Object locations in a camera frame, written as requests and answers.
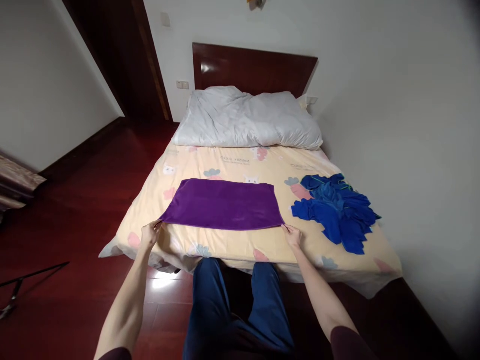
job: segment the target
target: purple towel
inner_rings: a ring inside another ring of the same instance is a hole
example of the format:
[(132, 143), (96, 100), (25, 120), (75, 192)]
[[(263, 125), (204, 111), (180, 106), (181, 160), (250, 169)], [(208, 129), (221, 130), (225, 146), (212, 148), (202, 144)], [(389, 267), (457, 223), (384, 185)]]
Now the purple towel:
[(165, 223), (220, 230), (259, 230), (284, 224), (274, 186), (221, 180), (182, 180)]

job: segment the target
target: curtain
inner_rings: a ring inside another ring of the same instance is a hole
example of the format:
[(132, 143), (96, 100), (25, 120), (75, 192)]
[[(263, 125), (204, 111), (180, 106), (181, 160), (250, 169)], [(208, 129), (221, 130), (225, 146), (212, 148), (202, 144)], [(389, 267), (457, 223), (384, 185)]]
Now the curtain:
[(0, 155), (0, 224), (4, 212), (21, 209), (46, 179)]

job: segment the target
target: person's arm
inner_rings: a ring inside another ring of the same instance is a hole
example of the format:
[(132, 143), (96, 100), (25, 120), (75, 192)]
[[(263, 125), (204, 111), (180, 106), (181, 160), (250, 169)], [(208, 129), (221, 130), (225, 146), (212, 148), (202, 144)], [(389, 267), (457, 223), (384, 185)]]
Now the person's arm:
[(300, 230), (290, 225), (281, 227), (285, 232), (288, 245), (298, 261), (313, 310), (315, 310), (316, 318), (328, 341), (331, 342), (332, 330), (339, 326), (352, 329), (358, 334), (354, 322), (340, 299), (302, 251)]
[(157, 243), (161, 225), (157, 220), (141, 229), (138, 254), (103, 324), (94, 360), (117, 348), (134, 352), (144, 317), (150, 252)]

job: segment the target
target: blue towel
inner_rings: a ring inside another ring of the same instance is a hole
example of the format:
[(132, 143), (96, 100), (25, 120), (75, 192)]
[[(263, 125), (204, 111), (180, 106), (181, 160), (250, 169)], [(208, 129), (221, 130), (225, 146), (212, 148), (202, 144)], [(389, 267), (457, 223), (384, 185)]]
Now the blue towel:
[(371, 233), (371, 226), (381, 219), (369, 207), (369, 199), (354, 191), (342, 174), (305, 176), (301, 184), (313, 199), (295, 201), (291, 207), (293, 216), (321, 223), (332, 243), (343, 244), (349, 253), (365, 254), (365, 234)]

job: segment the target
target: mattress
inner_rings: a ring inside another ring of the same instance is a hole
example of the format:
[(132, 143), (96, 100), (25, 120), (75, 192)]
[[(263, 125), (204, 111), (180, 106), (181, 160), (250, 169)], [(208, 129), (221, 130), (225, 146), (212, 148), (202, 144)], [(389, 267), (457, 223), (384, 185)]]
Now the mattress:
[[(100, 257), (125, 254), (134, 259), (141, 228), (167, 210), (184, 179), (267, 183), (274, 186), (281, 216), (287, 224), (301, 230), (303, 249), (326, 280), (344, 282), (366, 298), (372, 298), (390, 281), (402, 276), (400, 260), (378, 223), (372, 227), (373, 233), (366, 235), (365, 255), (356, 255), (326, 238), (321, 224), (292, 216), (294, 202), (310, 198), (309, 192), (300, 185), (304, 176), (330, 177), (340, 172), (322, 150), (282, 146), (196, 147), (170, 143)], [(182, 269), (192, 273), (202, 258), (214, 257), (246, 272), (251, 272), (255, 262), (275, 263), (282, 277), (303, 282), (280, 227), (229, 231), (163, 224), (163, 229), (149, 260), (150, 266), (159, 271), (171, 273)]]

